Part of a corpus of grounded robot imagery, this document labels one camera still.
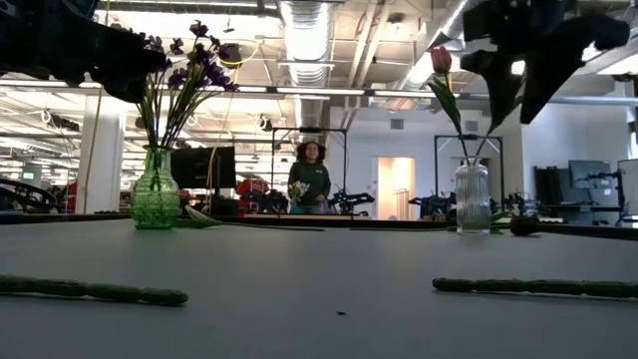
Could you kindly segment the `grey desk monitor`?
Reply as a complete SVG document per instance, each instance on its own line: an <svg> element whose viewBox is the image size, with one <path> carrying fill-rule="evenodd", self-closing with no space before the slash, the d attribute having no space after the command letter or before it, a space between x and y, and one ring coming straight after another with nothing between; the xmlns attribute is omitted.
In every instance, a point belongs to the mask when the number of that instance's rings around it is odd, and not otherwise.
<svg viewBox="0 0 638 359"><path fill-rule="evenodd" d="M625 199L630 205L638 205L638 159L618 162L622 172L622 189Z"/></svg>
<svg viewBox="0 0 638 359"><path fill-rule="evenodd" d="M570 160L568 162L572 188L611 189L611 166L607 161Z"/></svg>

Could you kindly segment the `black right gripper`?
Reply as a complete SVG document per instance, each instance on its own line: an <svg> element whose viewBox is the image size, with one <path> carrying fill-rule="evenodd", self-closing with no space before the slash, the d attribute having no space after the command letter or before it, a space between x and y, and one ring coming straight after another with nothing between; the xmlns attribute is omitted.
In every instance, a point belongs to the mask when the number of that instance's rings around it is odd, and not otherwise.
<svg viewBox="0 0 638 359"><path fill-rule="evenodd" d="M501 49L517 50L547 35L525 59L522 124L529 125L557 90L585 65L582 55L591 44L605 51L628 42L630 26L626 22L602 14L563 21L570 9L571 0L481 0L463 13L466 42L489 39ZM522 76L512 72L513 62L507 54L485 50L461 59L463 70L485 80L493 120L504 120L515 108Z"/></svg>

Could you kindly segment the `green glass vase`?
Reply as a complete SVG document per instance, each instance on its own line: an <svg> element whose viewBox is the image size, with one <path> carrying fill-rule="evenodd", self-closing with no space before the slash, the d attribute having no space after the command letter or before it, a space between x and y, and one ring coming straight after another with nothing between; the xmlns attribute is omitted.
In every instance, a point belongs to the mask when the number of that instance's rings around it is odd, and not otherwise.
<svg viewBox="0 0 638 359"><path fill-rule="evenodd" d="M171 229L180 210L180 190L171 175L172 149L145 149L145 169L131 193L131 218L136 229Z"/></svg>

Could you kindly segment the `clear ribbed glass vase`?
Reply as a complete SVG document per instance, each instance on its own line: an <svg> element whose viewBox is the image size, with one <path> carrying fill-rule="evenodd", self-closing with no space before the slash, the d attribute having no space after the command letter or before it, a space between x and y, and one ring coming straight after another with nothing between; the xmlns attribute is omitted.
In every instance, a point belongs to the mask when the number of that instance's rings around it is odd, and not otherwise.
<svg viewBox="0 0 638 359"><path fill-rule="evenodd" d="M487 167L479 158L470 157L456 171L457 233L487 235L490 233L490 196Z"/></svg>

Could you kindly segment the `black rectangular monitor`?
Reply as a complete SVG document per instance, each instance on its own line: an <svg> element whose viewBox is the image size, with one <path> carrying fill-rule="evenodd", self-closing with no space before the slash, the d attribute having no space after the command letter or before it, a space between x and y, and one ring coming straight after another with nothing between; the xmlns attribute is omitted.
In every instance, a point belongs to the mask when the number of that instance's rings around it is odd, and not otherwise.
<svg viewBox="0 0 638 359"><path fill-rule="evenodd" d="M234 188L234 147L175 150L170 155L171 176L180 189Z"/></svg>

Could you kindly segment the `black metal table frame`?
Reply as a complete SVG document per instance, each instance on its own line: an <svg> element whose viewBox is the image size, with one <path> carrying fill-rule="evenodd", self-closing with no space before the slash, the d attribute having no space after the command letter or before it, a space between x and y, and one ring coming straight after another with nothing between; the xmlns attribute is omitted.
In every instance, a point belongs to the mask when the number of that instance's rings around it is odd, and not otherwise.
<svg viewBox="0 0 638 359"><path fill-rule="evenodd" d="M33 224L48 222L101 222L128 219L126 213L99 214L19 214L17 212L0 212L0 225ZM300 226L318 228L348 228L352 230L371 231L411 231L424 232L420 228L439 228L455 225L446 221L406 221L375 220L362 216L348 215L299 215L299 214L256 214L245 216L218 216L215 219L250 224ZM554 219L541 221L540 233L554 233L574 236L619 239L638 242L638 228L616 226L594 226L558 223Z"/></svg>

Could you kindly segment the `pale flower bunch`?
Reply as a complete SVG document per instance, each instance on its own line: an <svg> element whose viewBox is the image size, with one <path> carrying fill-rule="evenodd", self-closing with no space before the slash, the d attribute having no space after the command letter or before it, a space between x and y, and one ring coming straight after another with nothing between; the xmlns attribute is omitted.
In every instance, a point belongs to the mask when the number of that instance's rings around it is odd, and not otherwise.
<svg viewBox="0 0 638 359"><path fill-rule="evenodd" d="M293 203L299 203L301 198L305 195L310 185L302 181L296 181L288 185L289 198Z"/></svg>

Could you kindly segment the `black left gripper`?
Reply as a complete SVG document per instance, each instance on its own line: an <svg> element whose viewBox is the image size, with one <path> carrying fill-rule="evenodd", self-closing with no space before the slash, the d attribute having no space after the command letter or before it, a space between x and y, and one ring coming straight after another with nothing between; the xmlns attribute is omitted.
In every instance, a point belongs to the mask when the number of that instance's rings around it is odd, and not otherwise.
<svg viewBox="0 0 638 359"><path fill-rule="evenodd" d="M66 83L87 76L127 103L141 103L146 74L166 56L147 48L142 33L94 21L102 0L0 0L0 78L9 73Z"/></svg>

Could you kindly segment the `black background station frame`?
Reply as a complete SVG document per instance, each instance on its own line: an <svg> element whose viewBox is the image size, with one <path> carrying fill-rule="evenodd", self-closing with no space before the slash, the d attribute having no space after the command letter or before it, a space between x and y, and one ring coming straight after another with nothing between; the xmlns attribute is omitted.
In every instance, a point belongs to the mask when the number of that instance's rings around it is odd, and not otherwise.
<svg viewBox="0 0 638 359"><path fill-rule="evenodd" d="M341 140L342 140L343 151L347 152L347 150L348 150L348 146L347 146L348 137L347 137L347 132L345 130L321 129L319 127L308 127L308 126L298 127L298 128L274 128L272 130L271 141L270 141L270 145L272 147L272 150L271 150L271 154L272 155L274 155L275 144L277 143L277 134L279 132L284 132L284 133L297 132L301 136L304 136L304 135L309 135L310 136L310 138L308 140L302 140L295 147L295 149L294 149L295 161L296 161L296 150L297 150L297 147L300 144L307 143L307 142L316 142L319 145L322 145L326 149L326 156L327 156L327 147L323 143L318 142L317 139L321 138L321 137L328 137L329 135L332 135L332 134L339 134L341 136ZM287 190L287 193L288 193L288 178L286 180L286 190Z"/></svg>
<svg viewBox="0 0 638 359"><path fill-rule="evenodd" d="M443 145L439 145L438 142L440 139L445 139L446 142ZM503 140L502 137L495 137L495 136L479 136L479 135L475 135L475 134L470 134L470 135L434 135L434 147L435 147L435 152L434 152L434 163L435 163L435 169L434 169L434 176L435 176L435 192L438 193L439 192L439 153L442 149L445 148L445 146L447 145L447 143L451 140L464 140L464 141L478 141L478 140L485 140L486 144L489 144L499 155L498 161L499 161L499 165L500 165L500 169L498 170L498 174L499 174L499 180L500 180L500 209L505 209L505 205L502 202L505 198L505 191L504 191L504 173L503 173L503 165L504 165L504 156L502 153L503 150ZM496 147L491 141L495 140L498 143L498 146Z"/></svg>

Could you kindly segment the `silver ventilation duct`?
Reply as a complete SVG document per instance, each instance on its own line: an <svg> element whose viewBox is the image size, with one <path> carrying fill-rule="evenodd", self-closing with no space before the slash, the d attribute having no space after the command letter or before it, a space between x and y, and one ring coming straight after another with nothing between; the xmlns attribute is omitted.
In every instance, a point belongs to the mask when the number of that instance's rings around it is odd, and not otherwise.
<svg viewBox="0 0 638 359"><path fill-rule="evenodd" d="M280 1L284 43L291 84L295 87L326 87L329 30L332 6L316 1Z"/></svg>

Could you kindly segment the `red artificial flower bunch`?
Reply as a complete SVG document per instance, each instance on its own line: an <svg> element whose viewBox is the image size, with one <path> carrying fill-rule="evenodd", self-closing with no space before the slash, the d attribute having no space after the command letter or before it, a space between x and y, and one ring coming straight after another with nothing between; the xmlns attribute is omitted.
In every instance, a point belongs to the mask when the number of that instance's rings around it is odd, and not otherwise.
<svg viewBox="0 0 638 359"><path fill-rule="evenodd" d="M541 293L638 299L638 283L623 281L434 278L434 288L449 292Z"/></svg>
<svg viewBox="0 0 638 359"><path fill-rule="evenodd" d="M188 295L179 290L14 275L0 275L0 292L92 297L117 302L144 302L171 306L179 306L189 300Z"/></svg>

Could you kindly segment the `purple artificial flower bunch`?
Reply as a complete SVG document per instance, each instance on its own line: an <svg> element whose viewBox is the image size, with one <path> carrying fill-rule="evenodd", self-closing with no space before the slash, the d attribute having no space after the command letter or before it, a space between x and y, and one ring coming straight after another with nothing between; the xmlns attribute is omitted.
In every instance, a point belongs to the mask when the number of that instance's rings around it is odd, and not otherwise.
<svg viewBox="0 0 638 359"><path fill-rule="evenodd" d="M142 102L137 105L139 120L146 131L149 147L172 148L187 119L187 104L182 89L186 69L174 63L168 56L183 53L183 43L174 39L168 51L158 36L142 33L145 49L164 55L163 63L146 76Z"/></svg>
<svg viewBox="0 0 638 359"><path fill-rule="evenodd" d="M229 59L226 46L209 35L208 31L208 27L199 20L189 26L189 32L195 36L195 40L185 53L185 59L178 64L186 69L182 89L183 101L187 104L184 124L205 100L222 92L238 90L238 85L224 73L220 63Z"/></svg>

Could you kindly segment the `person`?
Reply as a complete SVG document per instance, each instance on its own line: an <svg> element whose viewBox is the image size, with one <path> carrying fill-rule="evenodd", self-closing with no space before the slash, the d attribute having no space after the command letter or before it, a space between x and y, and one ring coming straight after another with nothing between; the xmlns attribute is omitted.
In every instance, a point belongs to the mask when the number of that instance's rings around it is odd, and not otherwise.
<svg viewBox="0 0 638 359"><path fill-rule="evenodd" d="M326 214L331 181L323 162L326 149L316 142L302 143L296 150L296 161L292 164L288 184L297 182L307 185L305 192L294 198L290 193L293 214Z"/></svg>

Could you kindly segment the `black cabinet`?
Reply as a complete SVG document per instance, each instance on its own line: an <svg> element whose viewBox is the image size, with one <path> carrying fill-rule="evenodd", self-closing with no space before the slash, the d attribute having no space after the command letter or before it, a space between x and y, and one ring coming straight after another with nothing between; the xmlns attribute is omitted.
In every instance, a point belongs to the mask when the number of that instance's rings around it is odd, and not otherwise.
<svg viewBox="0 0 638 359"><path fill-rule="evenodd" d="M557 205L563 201L558 167L534 167L536 199L546 205Z"/></svg>

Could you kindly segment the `white square column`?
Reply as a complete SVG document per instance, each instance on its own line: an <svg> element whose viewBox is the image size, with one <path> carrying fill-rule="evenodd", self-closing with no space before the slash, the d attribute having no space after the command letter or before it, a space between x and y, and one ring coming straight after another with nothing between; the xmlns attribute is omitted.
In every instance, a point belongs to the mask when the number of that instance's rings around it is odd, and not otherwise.
<svg viewBox="0 0 638 359"><path fill-rule="evenodd" d="M120 100L86 97L76 214L119 209L126 118L125 105Z"/></svg>

